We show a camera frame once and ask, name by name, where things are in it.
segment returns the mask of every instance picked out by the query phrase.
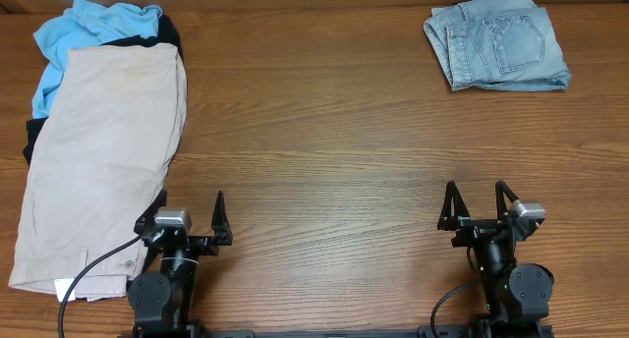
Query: denim pocket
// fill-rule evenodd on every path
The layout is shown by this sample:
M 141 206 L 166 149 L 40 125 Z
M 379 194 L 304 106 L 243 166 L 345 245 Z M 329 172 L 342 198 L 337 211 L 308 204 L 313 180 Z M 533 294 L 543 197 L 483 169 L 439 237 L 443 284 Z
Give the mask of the denim pocket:
M 543 35 L 528 16 L 483 21 L 493 42 L 500 73 L 515 72 L 543 60 Z

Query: denim jeans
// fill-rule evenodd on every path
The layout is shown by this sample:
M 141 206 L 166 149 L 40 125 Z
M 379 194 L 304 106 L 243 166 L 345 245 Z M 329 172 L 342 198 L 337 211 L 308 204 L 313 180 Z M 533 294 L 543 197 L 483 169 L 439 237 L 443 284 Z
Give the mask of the denim jeans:
M 432 9 L 424 31 L 452 90 L 568 87 L 571 75 L 548 14 L 532 0 L 473 0 Z

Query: beige pants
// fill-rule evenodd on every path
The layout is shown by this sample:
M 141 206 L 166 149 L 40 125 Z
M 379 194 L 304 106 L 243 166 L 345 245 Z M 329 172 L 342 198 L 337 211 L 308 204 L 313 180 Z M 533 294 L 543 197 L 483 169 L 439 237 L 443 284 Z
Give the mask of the beige pants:
M 70 51 L 32 155 L 9 286 L 55 294 L 54 279 L 74 278 L 133 239 L 185 121 L 186 72 L 175 46 Z M 124 296 L 144 257 L 137 242 L 105 259 L 77 297 Z

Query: white tag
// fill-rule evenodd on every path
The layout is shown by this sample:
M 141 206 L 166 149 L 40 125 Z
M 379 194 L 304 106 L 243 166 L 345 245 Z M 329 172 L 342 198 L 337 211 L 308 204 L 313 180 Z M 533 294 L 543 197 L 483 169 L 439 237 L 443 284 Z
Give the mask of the white tag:
M 59 303 L 63 301 L 63 298 L 66 296 L 66 293 L 68 292 L 68 289 L 70 289 L 74 280 L 75 278 L 55 279 L 55 290 L 57 291 L 57 300 L 59 300 Z M 70 298 L 68 298 L 68 301 L 70 302 L 76 299 L 77 297 L 75 296 L 75 291 L 73 290 L 70 294 Z

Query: wooden table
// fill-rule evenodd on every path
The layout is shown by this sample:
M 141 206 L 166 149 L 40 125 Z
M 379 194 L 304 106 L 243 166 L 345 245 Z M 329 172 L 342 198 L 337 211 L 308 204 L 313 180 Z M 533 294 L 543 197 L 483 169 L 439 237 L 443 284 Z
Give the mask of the wooden table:
M 422 30 L 429 8 L 173 14 L 189 117 L 167 179 L 209 234 L 226 193 L 234 246 L 201 261 L 193 316 L 212 329 L 413 328 L 471 280 L 436 230 L 455 180 L 473 216 L 493 183 L 540 200 L 547 220 L 520 262 L 556 277 L 557 337 L 629 329 L 629 7 L 550 6 L 574 77 L 566 92 L 452 93 Z M 10 290 L 25 120 L 45 61 L 46 16 L 0 17 L 0 336 L 55 337 L 59 304 Z M 438 323 L 484 309 L 452 298 Z M 124 299 L 71 303 L 69 337 L 128 332 Z

